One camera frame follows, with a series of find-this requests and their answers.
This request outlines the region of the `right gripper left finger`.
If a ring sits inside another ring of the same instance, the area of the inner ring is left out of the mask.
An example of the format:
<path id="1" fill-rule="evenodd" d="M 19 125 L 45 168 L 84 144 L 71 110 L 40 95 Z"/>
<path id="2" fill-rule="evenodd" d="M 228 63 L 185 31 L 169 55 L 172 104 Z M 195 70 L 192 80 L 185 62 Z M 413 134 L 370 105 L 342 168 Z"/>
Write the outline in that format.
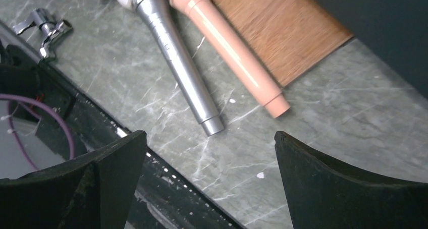
<path id="1" fill-rule="evenodd" d="M 135 131 L 61 164 L 1 180 L 1 228 L 124 228 L 146 156 Z"/>

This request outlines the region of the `pink microphone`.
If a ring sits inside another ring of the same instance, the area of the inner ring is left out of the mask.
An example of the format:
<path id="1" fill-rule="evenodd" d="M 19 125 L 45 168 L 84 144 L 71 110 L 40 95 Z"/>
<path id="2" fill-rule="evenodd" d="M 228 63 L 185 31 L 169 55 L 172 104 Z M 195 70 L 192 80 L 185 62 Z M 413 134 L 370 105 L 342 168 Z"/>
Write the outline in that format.
<path id="1" fill-rule="evenodd" d="M 290 108 L 276 82 L 211 0 L 169 2 L 194 23 L 249 93 L 273 118 L 279 117 Z"/>

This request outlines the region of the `grey microphone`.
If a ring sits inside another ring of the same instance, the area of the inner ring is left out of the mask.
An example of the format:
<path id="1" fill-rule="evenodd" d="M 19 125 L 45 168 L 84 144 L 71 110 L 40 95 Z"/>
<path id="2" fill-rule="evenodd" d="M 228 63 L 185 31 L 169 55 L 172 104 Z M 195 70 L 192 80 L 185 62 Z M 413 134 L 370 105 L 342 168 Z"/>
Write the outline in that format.
<path id="1" fill-rule="evenodd" d="M 132 0 L 148 26 L 196 121 L 208 136 L 224 129 L 220 113 L 190 56 L 171 15 L 168 0 Z"/>

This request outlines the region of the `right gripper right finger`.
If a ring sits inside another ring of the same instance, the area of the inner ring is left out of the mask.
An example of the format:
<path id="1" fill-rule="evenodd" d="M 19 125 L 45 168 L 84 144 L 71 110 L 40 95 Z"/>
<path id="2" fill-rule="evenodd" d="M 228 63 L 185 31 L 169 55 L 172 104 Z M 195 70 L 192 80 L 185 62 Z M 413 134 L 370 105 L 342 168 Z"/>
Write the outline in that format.
<path id="1" fill-rule="evenodd" d="M 427 184 L 376 174 L 275 134 L 294 228 L 427 228 Z"/>

